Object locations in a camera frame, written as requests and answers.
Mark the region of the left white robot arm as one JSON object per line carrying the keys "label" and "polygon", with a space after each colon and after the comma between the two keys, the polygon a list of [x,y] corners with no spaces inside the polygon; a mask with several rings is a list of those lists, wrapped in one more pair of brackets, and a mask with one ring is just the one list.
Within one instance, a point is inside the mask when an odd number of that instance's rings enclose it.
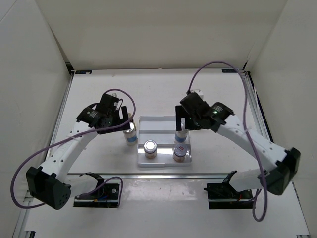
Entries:
{"label": "left white robot arm", "polygon": [[86,146],[99,134],[130,128],[131,118],[123,100],[103,93],[100,101],[83,109],[77,116],[68,137],[58,143],[50,158],[38,168],[26,172],[30,195],[55,210],[61,209],[72,197],[99,199],[104,195],[104,179],[87,172],[75,179],[67,174]]}

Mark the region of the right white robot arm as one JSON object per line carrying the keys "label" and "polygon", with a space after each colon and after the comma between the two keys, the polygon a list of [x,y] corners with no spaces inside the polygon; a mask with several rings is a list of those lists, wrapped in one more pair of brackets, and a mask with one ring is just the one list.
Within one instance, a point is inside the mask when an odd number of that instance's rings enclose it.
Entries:
{"label": "right white robot arm", "polygon": [[244,128],[233,110],[223,103],[216,102],[209,106],[197,93],[192,92],[175,106],[175,113],[178,131],[184,119],[187,130],[210,129],[259,160],[258,169],[233,171],[224,179],[222,192],[228,198],[249,189],[266,189],[271,194],[282,195],[297,173],[301,156],[299,150],[287,150]]}

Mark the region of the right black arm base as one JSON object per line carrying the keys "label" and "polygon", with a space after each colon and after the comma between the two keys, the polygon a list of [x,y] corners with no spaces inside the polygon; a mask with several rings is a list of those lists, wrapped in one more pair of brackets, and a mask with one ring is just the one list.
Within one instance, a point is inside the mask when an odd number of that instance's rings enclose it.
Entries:
{"label": "right black arm base", "polygon": [[207,183],[210,210],[252,209],[254,196],[251,190],[237,192],[230,184],[230,180],[237,171],[231,171],[221,183]]}

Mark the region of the silver-lid shaker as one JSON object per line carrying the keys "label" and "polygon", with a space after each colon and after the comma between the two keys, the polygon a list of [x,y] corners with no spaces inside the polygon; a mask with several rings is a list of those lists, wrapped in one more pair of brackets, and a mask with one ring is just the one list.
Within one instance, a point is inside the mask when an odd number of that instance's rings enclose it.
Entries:
{"label": "silver-lid shaker", "polygon": [[130,128],[128,130],[124,130],[123,134],[126,139],[126,143],[129,146],[135,145],[137,143],[137,133],[134,123],[129,123]]}
{"label": "silver-lid shaker", "polygon": [[175,131],[174,140],[176,143],[183,143],[186,141],[188,130]]}

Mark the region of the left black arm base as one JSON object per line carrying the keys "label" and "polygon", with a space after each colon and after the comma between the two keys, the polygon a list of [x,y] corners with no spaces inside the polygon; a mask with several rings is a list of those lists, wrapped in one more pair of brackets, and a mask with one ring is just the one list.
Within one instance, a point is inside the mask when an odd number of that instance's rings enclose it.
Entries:
{"label": "left black arm base", "polygon": [[123,179],[119,176],[104,179],[95,173],[85,173],[97,181],[98,190],[88,195],[75,196],[73,207],[75,208],[118,208],[123,192]]}

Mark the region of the white-lid sauce jar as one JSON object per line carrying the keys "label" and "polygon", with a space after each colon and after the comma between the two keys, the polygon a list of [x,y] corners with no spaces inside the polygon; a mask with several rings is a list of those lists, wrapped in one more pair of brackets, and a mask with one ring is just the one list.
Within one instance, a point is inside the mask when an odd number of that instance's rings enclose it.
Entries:
{"label": "white-lid sauce jar", "polygon": [[173,159],[176,162],[182,163],[185,160],[187,154],[187,146],[186,144],[176,144],[173,150]]}
{"label": "white-lid sauce jar", "polygon": [[144,154],[148,159],[153,159],[157,155],[157,143],[154,140],[147,140],[144,143]]}

